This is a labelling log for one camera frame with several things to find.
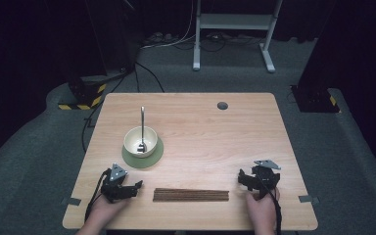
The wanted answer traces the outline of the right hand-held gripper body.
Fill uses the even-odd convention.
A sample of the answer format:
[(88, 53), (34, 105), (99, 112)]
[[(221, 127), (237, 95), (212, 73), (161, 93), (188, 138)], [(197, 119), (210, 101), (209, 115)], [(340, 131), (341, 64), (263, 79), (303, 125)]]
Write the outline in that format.
[(267, 193), (273, 190), (280, 181), (280, 174), (273, 170), (280, 170), (281, 167), (272, 160), (257, 160), (252, 167), (253, 183), (252, 189), (259, 191), (259, 197), (262, 199)]

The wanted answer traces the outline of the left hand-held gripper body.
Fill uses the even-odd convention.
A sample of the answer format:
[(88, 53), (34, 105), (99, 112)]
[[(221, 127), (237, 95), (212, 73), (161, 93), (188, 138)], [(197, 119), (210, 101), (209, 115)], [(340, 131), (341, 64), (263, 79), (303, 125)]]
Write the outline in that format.
[(107, 176), (103, 180), (101, 193), (112, 203), (116, 200), (124, 199), (127, 190), (137, 190), (133, 186), (123, 186), (122, 183), (127, 175), (127, 171), (118, 164), (113, 164), (107, 170)]

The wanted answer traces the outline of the row of brown wooden chopsticks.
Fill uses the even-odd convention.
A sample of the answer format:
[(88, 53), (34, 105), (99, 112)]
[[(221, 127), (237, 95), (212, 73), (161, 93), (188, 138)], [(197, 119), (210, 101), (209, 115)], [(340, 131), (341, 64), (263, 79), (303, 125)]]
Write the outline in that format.
[(226, 202), (229, 192), (223, 190), (171, 189), (154, 190), (154, 202)]

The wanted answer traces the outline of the person's left hand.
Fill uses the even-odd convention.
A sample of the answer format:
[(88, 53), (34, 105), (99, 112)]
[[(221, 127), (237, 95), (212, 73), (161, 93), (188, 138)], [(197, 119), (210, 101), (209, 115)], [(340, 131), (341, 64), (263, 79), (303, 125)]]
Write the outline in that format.
[(99, 195), (93, 203), (91, 212), (87, 218), (94, 226), (104, 228), (109, 224), (128, 204), (129, 199), (117, 200), (112, 203), (103, 195)]

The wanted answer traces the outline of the person's right hand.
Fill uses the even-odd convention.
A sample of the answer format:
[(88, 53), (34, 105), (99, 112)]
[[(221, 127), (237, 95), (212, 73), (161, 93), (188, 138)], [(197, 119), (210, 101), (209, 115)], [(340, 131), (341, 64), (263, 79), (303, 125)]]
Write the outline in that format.
[(246, 203), (254, 230), (258, 226), (275, 228), (276, 208), (269, 194), (266, 194), (262, 199), (256, 200), (253, 193), (247, 192)]

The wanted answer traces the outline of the round green coaster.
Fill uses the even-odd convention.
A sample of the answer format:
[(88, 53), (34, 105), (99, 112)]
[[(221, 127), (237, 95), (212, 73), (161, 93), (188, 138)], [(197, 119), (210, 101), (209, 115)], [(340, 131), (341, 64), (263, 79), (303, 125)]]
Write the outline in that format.
[(164, 153), (164, 143), (162, 139), (158, 140), (155, 151), (147, 158), (137, 158), (131, 155), (125, 147), (122, 147), (121, 154), (123, 160), (134, 168), (147, 168), (157, 163)]

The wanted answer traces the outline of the cream ceramic bowl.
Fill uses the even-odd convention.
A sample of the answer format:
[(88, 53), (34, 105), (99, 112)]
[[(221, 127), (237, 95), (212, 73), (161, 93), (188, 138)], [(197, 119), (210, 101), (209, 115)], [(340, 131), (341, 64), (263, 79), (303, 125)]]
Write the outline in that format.
[(159, 136), (149, 126), (136, 126), (124, 136), (123, 146), (133, 157), (143, 159), (151, 156), (158, 145)]

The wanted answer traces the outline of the metal spoon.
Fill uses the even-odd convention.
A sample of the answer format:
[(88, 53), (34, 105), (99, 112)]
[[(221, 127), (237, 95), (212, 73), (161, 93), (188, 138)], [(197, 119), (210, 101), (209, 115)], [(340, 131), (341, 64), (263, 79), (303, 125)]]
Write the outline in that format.
[(140, 115), (141, 115), (141, 140), (137, 148), (137, 151), (139, 153), (145, 153), (147, 151), (147, 145), (145, 143), (145, 107), (144, 106), (140, 108)]

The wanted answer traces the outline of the black stand base hazard tape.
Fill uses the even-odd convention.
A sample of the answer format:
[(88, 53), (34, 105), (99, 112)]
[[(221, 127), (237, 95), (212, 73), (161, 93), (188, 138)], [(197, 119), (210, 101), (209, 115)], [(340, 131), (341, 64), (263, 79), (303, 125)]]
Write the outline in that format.
[(336, 99), (324, 90), (312, 90), (298, 85), (291, 86), (292, 94), (302, 113), (331, 113), (340, 111)]
[(67, 94), (58, 102), (60, 110), (91, 110), (101, 101), (105, 83), (87, 84), (81, 78), (68, 82)]

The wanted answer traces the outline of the dark power strip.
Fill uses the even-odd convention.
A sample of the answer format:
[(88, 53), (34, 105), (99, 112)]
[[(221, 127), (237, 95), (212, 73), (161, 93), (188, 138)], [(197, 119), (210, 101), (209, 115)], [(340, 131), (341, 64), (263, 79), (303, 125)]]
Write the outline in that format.
[(154, 32), (152, 35), (148, 36), (143, 40), (145, 46), (157, 45), (157, 44), (169, 44), (175, 42), (178, 39), (177, 36), (172, 35), (171, 33), (161, 33)]

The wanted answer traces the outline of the white metal stand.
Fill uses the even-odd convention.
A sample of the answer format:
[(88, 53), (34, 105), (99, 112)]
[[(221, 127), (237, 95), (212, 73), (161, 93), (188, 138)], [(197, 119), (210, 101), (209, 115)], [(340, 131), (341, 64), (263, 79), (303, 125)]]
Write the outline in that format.
[(265, 40), (259, 45), (268, 72), (275, 72), (275, 66), (269, 54), (269, 45), (279, 17), (283, 0), (275, 0), (271, 15), (236, 15), (236, 14), (205, 14), (202, 12), (202, 0), (197, 0), (196, 30), (193, 51), (193, 71), (201, 68), (202, 29), (241, 29), (262, 30), (266, 32)]

